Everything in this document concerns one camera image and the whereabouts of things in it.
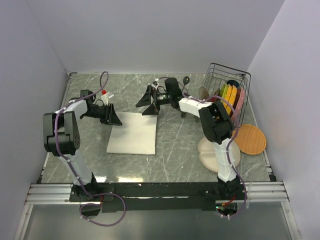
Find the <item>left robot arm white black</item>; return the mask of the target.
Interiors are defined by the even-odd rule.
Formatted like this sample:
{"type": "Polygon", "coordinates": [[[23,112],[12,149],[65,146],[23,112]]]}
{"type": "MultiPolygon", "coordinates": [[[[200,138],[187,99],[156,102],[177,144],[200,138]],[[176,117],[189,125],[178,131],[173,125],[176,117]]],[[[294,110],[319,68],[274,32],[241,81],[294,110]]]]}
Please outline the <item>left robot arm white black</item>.
{"type": "Polygon", "coordinates": [[[97,199],[99,188],[92,184],[94,175],[79,153],[81,136],[78,121],[88,117],[99,119],[105,125],[122,125],[114,105],[98,105],[95,98],[96,94],[92,91],[81,90],[79,98],[71,99],[66,107],[46,113],[42,117],[45,150],[64,163],[70,171],[74,185],[84,185],[81,195],[88,201],[97,199]]]}

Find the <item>white cloth napkin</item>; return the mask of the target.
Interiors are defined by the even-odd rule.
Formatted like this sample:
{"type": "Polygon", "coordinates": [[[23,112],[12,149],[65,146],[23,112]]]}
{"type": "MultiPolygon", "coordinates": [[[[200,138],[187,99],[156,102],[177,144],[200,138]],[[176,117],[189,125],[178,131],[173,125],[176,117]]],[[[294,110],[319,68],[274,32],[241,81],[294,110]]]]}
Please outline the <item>white cloth napkin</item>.
{"type": "Polygon", "coordinates": [[[113,126],[106,152],[109,154],[155,155],[157,117],[141,113],[117,113],[121,126],[113,126]]]}

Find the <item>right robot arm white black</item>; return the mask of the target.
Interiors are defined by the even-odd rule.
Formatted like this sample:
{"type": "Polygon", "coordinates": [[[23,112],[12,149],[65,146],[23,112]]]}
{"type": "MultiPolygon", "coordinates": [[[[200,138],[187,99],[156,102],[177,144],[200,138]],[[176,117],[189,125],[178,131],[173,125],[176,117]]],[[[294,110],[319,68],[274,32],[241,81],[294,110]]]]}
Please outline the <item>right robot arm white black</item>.
{"type": "Polygon", "coordinates": [[[228,200],[237,191],[231,181],[240,177],[230,153],[230,145],[234,140],[232,137],[234,124],[223,103],[229,107],[231,104],[218,95],[212,96],[216,98],[215,102],[211,102],[210,97],[201,100],[191,96],[185,88],[189,82],[188,76],[183,79],[183,83],[178,82],[175,77],[157,78],[147,85],[144,95],[135,106],[137,108],[147,107],[142,112],[143,116],[156,116],[162,105],[171,105],[173,109],[181,113],[189,113],[200,119],[204,136],[213,143],[218,165],[218,180],[224,183],[218,188],[219,195],[228,200]],[[159,83],[161,79],[164,80],[163,87],[159,83]]]}

